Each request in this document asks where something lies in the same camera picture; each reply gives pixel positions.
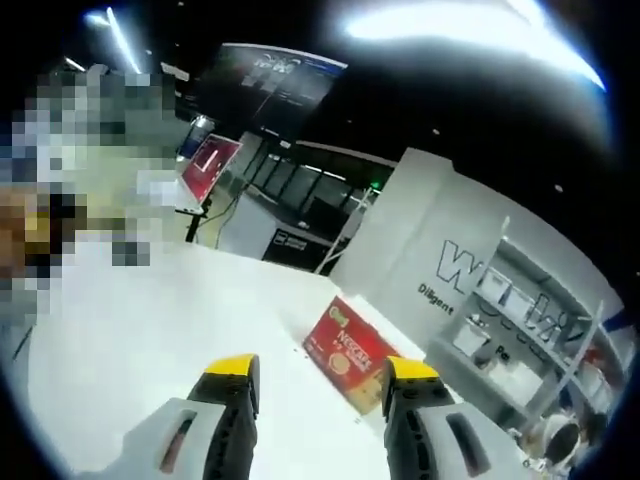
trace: display screen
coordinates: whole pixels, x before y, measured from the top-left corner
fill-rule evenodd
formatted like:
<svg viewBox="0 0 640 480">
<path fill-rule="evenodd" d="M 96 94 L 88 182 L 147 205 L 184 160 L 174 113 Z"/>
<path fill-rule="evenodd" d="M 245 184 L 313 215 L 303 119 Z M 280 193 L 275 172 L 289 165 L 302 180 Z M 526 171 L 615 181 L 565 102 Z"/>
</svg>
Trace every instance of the display screen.
<svg viewBox="0 0 640 480">
<path fill-rule="evenodd" d="M 215 185 L 241 144 L 228 138 L 209 134 L 202 142 L 191 163 L 182 173 L 184 183 L 202 203 Z"/>
<path fill-rule="evenodd" d="M 294 141 L 345 68 L 303 52 L 223 44 L 193 93 L 200 112 L 222 124 Z"/>
<path fill-rule="evenodd" d="M 202 145 L 204 139 L 207 138 L 207 135 L 213 132 L 213 130 L 213 122 L 206 120 L 204 122 L 196 120 L 192 121 L 189 134 L 178 149 L 178 155 L 184 158 L 192 158 L 198 151 L 198 148 L 200 148 L 200 145 Z"/>
</svg>

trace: black stand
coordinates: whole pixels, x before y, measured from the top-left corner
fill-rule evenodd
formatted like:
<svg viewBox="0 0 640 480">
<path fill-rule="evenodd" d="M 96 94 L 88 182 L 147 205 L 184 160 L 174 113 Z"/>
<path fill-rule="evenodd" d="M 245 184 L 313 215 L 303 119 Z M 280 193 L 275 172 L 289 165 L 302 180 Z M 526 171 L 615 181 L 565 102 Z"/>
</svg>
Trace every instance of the black stand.
<svg viewBox="0 0 640 480">
<path fill-rule="evenodd" d="M 193 218 L 191 219 L 191 224 L 189 225 L 189 230 L 187 231 L 187 236 L 184 239 L 185 242 L 193 243 L 193 240 L 196 237 L 196 232 L 198 231 L 198 227 L 200 226 L 200 220 L 203 218 L 207 218 L 207 213 L 209 212 L 209 207 L 211 206 L 211 194 L 207 196 L 205 201 L 202 203 L 203 212 L 199 215 L 194 215 L 193 213 L 188 213 L 182 210 L 177 210 L 178 213 L 183 213 L 185 215 L 191 215 Z"/>
</svg>

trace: red printed box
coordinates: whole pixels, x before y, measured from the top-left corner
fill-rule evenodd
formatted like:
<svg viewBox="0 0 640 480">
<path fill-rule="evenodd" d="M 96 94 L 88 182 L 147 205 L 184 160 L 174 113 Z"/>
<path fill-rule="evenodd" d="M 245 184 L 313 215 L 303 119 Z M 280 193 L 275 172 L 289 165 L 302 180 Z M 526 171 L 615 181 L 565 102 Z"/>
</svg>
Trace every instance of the red printed box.
<svg viewBox="0 0 640 480">
<path fill-rule="evenodd" d="M 361 414 L 378 405 L 384 359 L 398 353 L 343 300 L 333 299 L 303 345 Z"/>
</svg>

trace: ceiling light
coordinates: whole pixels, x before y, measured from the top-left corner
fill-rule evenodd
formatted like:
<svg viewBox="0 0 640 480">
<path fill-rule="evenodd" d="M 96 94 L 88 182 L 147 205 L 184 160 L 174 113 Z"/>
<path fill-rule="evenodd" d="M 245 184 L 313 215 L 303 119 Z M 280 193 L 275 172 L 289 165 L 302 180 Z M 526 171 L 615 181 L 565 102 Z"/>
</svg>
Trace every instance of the ceiling light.
<svg viewBox="0 0 640 480">
<path fill-rule="evenodd" d="M 80 65 L 77 62 L 74 62 L 73 60 L 71 60 L 69 57 L 64 57 L 64 61 L 67 62 L 68 65 L 71 65 L 73 68 L 75 68 L 76 70 L 80 70 L 81 72 L 86 72 L 87 69 L 84 68 L 82 65 Z"/>
<path fill-rule="evenodd" d="M 196 121 L 196 127 L 204 128 L 206 126 L 207 126 L 207 117 L 205 116 L 198 117 L 198 120 Z"/>
<path fill-rule="evenodd" d="M 498 6 L 440 1 L 384 9 L 352 22 L 347 31 L 368 40 L 433 37 L 524 54 L 606 90 L 595 70 L 567 42 L 541 28 L 539 20 L 532 24 L 534 17 L 529 13 L 527 20 Z"/>
<path fill-rule="evenodd" d="M 371 206 L 371 202 L 369 202 L 369 200 L 365 199 L 364 197 L 358 198 L 354 197 L 353 195 L 349 195 L 349 200 L 353 200 L 356 203 L 361 203 L 365 207 Z"/>
<path fill-rule="evenodd" d="M 340 175 L 336 175 L 335 173 L 331 173 L 331 172 L 323 172 L 321 169 L 319 169 L 317 167 L 312 167 L 311 165 L 303 165 L 303 167 L 308 169 L 308 170 L 311 170 L 312 172 L 322 173 L 322 174 L 326 175 L 327 177 L 337 178 L 338 180 L 342 180 L 343 182 L 346 180 L 346 178 L 341 177 Z"/>
<path fill-rule="evenodd" d="M 180 70 L 178 67 L 174 65 L 169 65 L 168 63 L 160 62 L 160 67 L 162 68 L 162 71 L 164 73 L 168 75 L 173 75 L 178 80 L 182 80 L 183 82 L 189 81 L 189 73 L 185 72 L 184 70 Z"/>
<path fill-rule="evenodd" d="M 543 27 L 547 22 L 547 15 L 535 0 L 507 0 L 507 3 L 531 25 Z"/>
<path fill-rule="evenodd" d="M 89 23 L 94 27 L 110 27 L 111 26 L 109 21 L 98 13 L 89 13 L 84 16 L 84 19 L 87 21 L 87 23 Z"/>
<path fill-rule="evenodd" d="M 109 24 L 111 25 L 111 31 L 113 32 L 113 36 L 116 39 L 116 44 L 118 45 L 118 48 L 120 48 L 120 51 L 129 62 L 129 65 L 131 65 L 131 68 L 133 69 L 133 71 L 136 73 L 142 73 L 140 72 L 140 69 L 138 68 L 138 65 L 136 64 L 135 60 L 133 59 L 133 55 L 131 54 L 131 49 L 127 44 L 127 39 L 124 38 L 124 34 L 120 29 L 120 25 L 118 25 L 118 21 L 116 20 L 116 16 L 114 15 L 113 9 L 111 7 L 107 8 L 107 18 L 109 19 Z"/>
<path fill-rule="evenodd" d="M 341 177 L 340 175 L 336 175 L 335 173 L 331 173 L 331 172 L 322 172 L 322 173 L 324 173 L 327 177 L 337 178 L 338 180 L 343 182 L 346 180 L 346 178 Z"/>
</svg>

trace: pixelated area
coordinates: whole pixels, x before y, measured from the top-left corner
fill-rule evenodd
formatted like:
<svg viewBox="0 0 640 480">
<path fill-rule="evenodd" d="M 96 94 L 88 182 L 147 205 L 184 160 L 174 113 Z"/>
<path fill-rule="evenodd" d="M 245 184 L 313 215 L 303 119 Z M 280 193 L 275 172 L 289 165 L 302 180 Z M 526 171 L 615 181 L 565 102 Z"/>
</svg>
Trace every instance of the pixelated area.
<svg viewBox="0 0 640 480">
<path fill-rule="evenodd" d="M 114 266 L 148 265 L 149 242 L 165 237 L 185 134 L 173 78 L 94 70 L 41 76 L 14 115 L 0 169 L 3 279 L 58 275 L 78 232 L 111 243 Z"/>
</svg>

